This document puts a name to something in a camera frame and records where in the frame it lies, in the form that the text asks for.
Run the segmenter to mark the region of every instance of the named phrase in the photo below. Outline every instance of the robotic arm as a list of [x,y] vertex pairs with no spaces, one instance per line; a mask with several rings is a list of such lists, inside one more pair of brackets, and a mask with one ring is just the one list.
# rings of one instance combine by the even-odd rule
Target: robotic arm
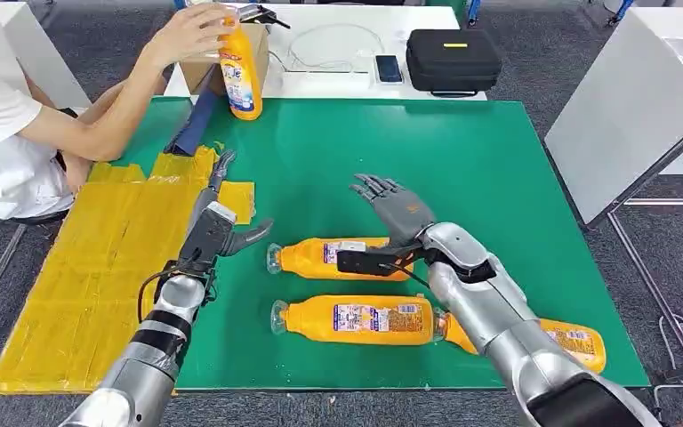
[[356,175],[352,188],[374,208],[390,243],[365,253],[338,253],[339,269],[387,275],[416,259],[429,265],[433,294],[457,318],[517,398],[531,426],[659,426],[623,387],[569,356],[538,324],[525,294],[495,255],[392,180]]
[[153,310],[141,321],[98,389],[61,426],[159,425],[187,353],[197,311],[215,296],[216,259],[267,236],[273,224],[266,220],[245,233],[233,230],[237,216],[216,201],[233,158],[230,150],[221,153],[208,186],[197,196],[178,259],[143,284],[141,297],[154,278],[163,283],[156,291]]

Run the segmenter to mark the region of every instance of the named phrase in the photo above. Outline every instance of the smartphone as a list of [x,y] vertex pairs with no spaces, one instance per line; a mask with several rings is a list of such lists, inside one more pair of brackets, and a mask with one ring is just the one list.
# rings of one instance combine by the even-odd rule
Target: smartphone
[[375,55],[375,69],[378,81],[387,85],[402,83],[402,72],[394,55]]

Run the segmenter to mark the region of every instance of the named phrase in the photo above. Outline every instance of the black case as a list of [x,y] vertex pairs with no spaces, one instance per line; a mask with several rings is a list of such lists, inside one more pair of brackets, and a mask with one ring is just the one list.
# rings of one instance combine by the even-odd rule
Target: black case
[[502,72],[494,44],[480,29],[416,29],[407,40],[406,58],[418,91],[486,91]]

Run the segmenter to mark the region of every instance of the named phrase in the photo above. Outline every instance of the green table surface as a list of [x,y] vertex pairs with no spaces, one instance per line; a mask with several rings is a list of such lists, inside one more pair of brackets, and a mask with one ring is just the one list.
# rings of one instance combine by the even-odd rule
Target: green table surface
[[[172,134],[156,116],[173,110],[170,101],[151,104],[119,163],[152,165]],[[214,141],[237,152],[228,179],[255,182],[253,224],[276,222],[267,239],[218,261],[218,299],[198,315],[179,390],[503,387],[486,359],[450,342],[351,345],[271,333],[270,307],[278,299],[425,293],[438,305],[414,280],[307,280],[266,271],[270,242],[385,236],[372,208],[348,189],[354,173],[391,177],[414,190],[440,221],[461,224],[501,258],[540,317],[599,331],[606,378],[648,385],[522,104],[270,99],[253,122],[220,104],[203,143]],[[426,276],[422,262],[416,272]]]

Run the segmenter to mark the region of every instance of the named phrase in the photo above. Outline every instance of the yellow tape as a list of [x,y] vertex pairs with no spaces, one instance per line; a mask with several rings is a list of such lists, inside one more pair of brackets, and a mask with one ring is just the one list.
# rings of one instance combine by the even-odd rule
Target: yellow tape
[[[137,165],[96,165],[61,227],[0,356],[0,394],[92,391],[137,327],[142,281],[176,258],[197,193],[216,155],[159,155],[145,180]],[[224,182],[219,200],[253,216],[251,182]],[[143,311],[152,307],[149,286]]]

